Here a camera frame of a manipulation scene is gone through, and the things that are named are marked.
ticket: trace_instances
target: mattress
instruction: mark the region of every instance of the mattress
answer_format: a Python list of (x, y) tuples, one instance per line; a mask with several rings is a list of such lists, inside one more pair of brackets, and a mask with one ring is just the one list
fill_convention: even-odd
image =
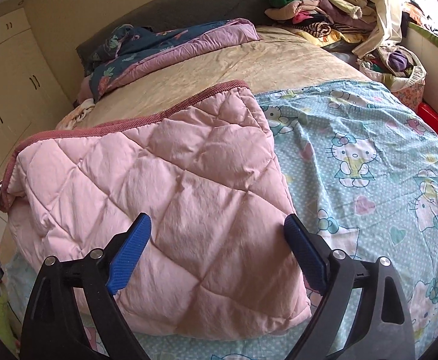
[[(383, 85), (335, 56), (277, 28), (258, 32), (260, 42), (198, 56), (115, 90), (79, 127), (150, 115), (216, 83), (246, 81), (269, 120), (308, 230), (356, 259), (391, 257), (409, 300), (418, 357), (438, 335), (438, 137)], [(360, 158), (346, 160), (355, 148)], [(34, 274), (18, 255), (6, 271), (21, 316)], [(309, 296), (316, 306), (318, 294)], [(334, 349), (347, 338), (359, 296), (353, 292)], [(91, 318), (83, 322), (92, 347), (105, 353)], [(306, 323), (233, 342), (137, 338), (152, 359), (283, 359)]]

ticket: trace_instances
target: beige bed sheet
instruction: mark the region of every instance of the beige bed sheet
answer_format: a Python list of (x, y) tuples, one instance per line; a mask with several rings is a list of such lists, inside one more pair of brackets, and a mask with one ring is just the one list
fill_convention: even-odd
[[(77, 126), (155, 114), (217, 83), (244, 80), (252, 93), (301, 88), (328, 80), (368, 80), (334, 55), (286, 30), (259, 27), (263, 40), (210, 52), (151, 73), (104, 96)], [(6, 226), (0, 259), (16, 246)]]

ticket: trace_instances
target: white curtain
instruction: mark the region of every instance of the white curtain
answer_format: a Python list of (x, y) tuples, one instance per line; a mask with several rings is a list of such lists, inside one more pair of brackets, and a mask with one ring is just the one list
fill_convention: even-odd
[(402, 0), (374, 0), (377, 9), (377, 26), (369, 38), (352, 52), (359, 58), (379, 46), (397, 44), (402, 40)]

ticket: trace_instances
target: light blue bed sheet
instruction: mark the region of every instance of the light blue bed sheet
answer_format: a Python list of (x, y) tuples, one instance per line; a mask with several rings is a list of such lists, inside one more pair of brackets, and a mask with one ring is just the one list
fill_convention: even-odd
[[(437, 135), (376, 82), (336, 80), (256, 99), (307, 229), (355, 259), (392, 260), (409, 299), (419, 357), (438, 335)], [(24, 315), (35, 274), (20, 255), (6, 271), (12, 307)], [(308, 294), (314, 311), (320, 297)], [(359, 296), (353, 291), (333, 350), (347, 339)], [(105, 353), (91, 318), (83, 321), (93, 348)], [(306, 325), (235, 342), (137, 338), (153, 360), (283, 360)]]

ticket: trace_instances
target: beige wall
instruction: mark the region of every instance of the beige wall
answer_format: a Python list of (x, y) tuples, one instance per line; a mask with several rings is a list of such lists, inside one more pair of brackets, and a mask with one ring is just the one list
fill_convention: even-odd
[(28, 0), (25, 12), (52, 72), (74, 101), (83, 78), (75, 48), (118, 17), (151, 0)]

